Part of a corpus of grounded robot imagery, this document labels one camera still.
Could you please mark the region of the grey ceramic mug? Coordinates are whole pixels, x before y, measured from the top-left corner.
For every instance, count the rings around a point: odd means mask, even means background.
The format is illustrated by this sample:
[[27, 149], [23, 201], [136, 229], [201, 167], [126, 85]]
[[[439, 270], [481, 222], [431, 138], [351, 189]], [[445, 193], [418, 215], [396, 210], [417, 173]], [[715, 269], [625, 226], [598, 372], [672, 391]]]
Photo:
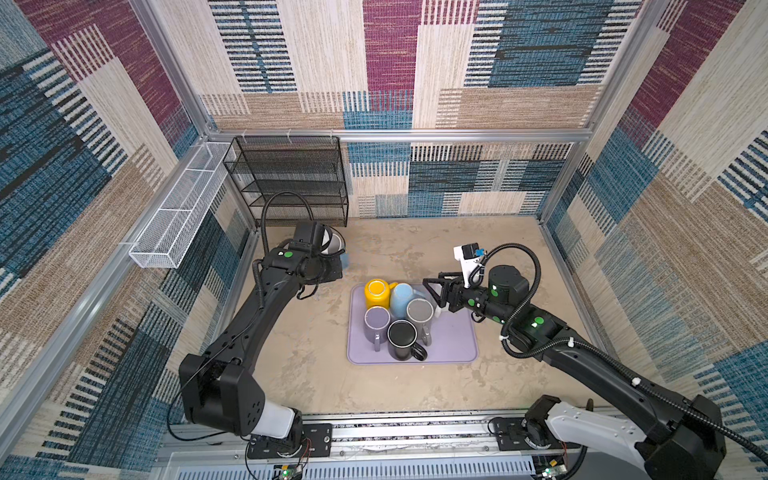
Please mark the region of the grey ceramic mug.
[[415, 298], [408, 303], [406, 315], [416, 327], [419, 341], [429, 347], [432, 344], [431, 322], [435, 315], [432, 304], [424, 298]]

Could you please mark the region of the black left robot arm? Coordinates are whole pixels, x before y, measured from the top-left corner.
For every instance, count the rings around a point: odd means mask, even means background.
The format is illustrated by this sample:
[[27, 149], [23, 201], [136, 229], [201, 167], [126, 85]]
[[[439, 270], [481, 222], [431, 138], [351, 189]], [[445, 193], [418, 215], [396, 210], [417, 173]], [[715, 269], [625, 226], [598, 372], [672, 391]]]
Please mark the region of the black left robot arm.
[[335, 229], [302, 221], [291, 238], [253, 262], [255, 285], [229, 325], [201, 354], [179, 366], [185, 419], [237, 436], [302, 440], [301, 413], [266, 398], [255, 364], [285, 307], [307, 287], [342, 277], [344, 243]]

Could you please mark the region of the lavender plastic tray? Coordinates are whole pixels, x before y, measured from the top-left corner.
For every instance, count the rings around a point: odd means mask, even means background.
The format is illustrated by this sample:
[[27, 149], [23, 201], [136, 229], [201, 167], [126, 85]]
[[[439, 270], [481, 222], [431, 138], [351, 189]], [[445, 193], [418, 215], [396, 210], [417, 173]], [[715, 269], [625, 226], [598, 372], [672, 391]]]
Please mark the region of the lavender plastic tray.
[[[364, 333], [364, 315], [367, 311], [363, 293], [364, 285], [354, 286], [350, 293], [347, 359], [355, 365], [371, 366], [397, 364], [383, 345], [377, 352], [374, 344]], [[425, 364], [465, 364], [478, 356], [474, 322], [467, 310], [452, 313], [444, 311], [432, 321], [432, 344], [426, 348]]]

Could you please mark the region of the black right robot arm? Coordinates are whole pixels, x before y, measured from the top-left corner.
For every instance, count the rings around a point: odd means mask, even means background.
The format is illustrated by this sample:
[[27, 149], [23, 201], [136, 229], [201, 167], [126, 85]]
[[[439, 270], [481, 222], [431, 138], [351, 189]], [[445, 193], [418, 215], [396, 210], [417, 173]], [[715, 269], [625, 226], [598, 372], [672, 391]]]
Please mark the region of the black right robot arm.
[[622, 419], [541, 396], [521, 423], [527, 441], [596, 449], [643, 470], [652, 479], [712, 479], [727, 448], [720, 408], [702, 395], [689, 400], [632, 371], [583, 339], [563, 320], [532, 304], [539, 286], [508, 265], [490, 274], [440, 273], [424, 287], [441, 307], [467, 309], [502, 326], [501, 343], [518, 359], [544, 362], [577, 380]]

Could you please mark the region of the blue floral dotted mug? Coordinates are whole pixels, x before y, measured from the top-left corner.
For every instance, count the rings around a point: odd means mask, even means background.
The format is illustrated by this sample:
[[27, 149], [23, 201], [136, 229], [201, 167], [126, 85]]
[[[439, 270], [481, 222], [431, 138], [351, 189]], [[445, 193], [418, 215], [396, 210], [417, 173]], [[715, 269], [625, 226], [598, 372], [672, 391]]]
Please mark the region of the blue floral dotted mug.
[[337, 230], [327, 227], [325, 229], [321, 256], [331, 260], [337, 260], [340, 263], [341, 269], [344, 270], [349, 264], [346, 248], [346, 240], [343, 238], [343, 235]]

